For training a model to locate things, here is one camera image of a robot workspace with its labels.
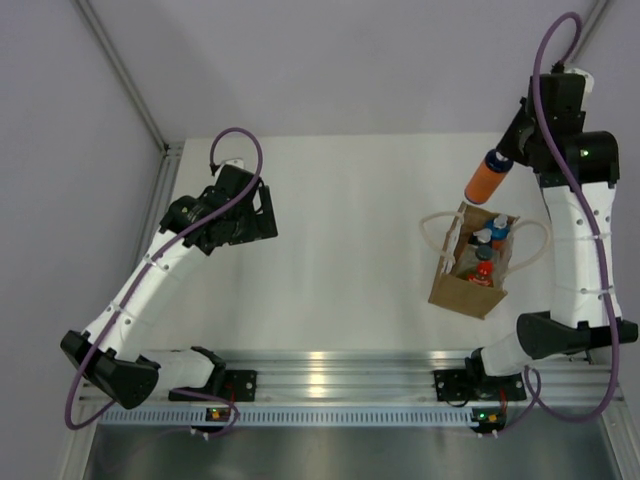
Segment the yellow bottle red cap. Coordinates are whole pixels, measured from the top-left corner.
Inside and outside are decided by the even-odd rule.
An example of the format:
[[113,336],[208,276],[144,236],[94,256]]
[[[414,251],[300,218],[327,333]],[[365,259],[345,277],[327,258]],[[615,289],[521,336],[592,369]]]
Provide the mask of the yellow bottle red cap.
[[494,286],[493,271],[494,264],[491,261],[481,261],[477,265],[464,270],[458,277],[482,287],[492,288]]

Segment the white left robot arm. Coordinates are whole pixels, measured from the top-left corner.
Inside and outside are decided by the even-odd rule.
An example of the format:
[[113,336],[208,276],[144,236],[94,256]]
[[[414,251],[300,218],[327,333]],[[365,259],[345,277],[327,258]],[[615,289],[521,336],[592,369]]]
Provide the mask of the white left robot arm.
[[274,238],[278,234],[268,186],[250,172],[226,164],[197,197],[174,201],[151,247],[118,295],[83,331],[68,331],[61,349],[83,376],[125,409],[153,394],[177,399],[178,390],[219,397],[226,364],[203,347],[146,350],[160,314],[182,281],[217,247]]

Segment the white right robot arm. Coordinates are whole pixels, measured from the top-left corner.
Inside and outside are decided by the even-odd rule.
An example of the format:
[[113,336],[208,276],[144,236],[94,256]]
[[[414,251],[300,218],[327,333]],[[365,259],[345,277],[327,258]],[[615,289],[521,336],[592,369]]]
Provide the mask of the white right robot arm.
[[620,170],[615,137],[584,129],[584,102],[593,84],[589,73],[561,66],[540,78],[542,112],[576,188],[555,161],[536,118],[534,98],[527,94],[465,191],[469,202],[480,205],[514,164],[531,168],[550,218],[555,268],[550,309],[521,314],[514,333],[476,350],[468,360],[472,368],[465,373],[465,384],[475,396],[490,396],[503,376],[522,371],[534,360],[607,347],[613,332],[620,343],[638,338],[637,325],[622,317],[613,273],[600,271],[598,243],[605,260],[612,259],[611,214]]

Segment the aluminium left frame post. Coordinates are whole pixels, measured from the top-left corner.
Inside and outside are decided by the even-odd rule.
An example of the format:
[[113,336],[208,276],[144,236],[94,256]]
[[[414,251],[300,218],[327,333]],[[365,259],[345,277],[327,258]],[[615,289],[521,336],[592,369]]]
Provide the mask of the aluminium left frame post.
[[98,12],[87,0],[71,0],[71,4],[96,42],[151,141],[159,152],[165,153],[167,142]]

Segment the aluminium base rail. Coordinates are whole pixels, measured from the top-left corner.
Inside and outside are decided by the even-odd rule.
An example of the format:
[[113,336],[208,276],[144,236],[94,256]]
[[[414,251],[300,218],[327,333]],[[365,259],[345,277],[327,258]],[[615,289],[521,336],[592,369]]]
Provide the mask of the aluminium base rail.
[[[257,372],[261,405],[437,403],[434,372],[462,368],[461,351],[221,351],[232,369]],[[577,357],[536,365],[551,406],[591,406],[604,396],[610,368]]]

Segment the orange bottle dark blue cap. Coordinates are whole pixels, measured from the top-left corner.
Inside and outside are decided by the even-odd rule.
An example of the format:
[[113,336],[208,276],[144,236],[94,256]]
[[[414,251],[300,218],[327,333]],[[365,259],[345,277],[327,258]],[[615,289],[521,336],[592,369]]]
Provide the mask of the orange bottle dark blue cap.
[[496,149],[490,150],[464,189],[466,200],[475,205],[485,204],[511,171],[513,165],[512,159],[502,155]]

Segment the orange bottle navy cap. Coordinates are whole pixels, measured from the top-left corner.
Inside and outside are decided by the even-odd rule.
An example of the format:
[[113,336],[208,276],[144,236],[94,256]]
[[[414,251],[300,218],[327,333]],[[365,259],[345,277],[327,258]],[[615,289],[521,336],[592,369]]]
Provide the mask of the orange bottle navy cap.
[[489,248],[491,248],[492,230],[489,228],[484,228],[473,232],[469,238],[469,244],[477,247],[488,246]]

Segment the orange bottle light blue cap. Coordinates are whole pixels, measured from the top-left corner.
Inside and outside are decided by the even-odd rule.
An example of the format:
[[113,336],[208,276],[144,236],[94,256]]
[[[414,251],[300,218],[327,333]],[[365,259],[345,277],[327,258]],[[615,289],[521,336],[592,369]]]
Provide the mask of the orange bottle light blue cap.
[[485,227],[491,231],[492,248],[501,251],[510,232],[509,217],[506,214],[498,214],[488,220]]

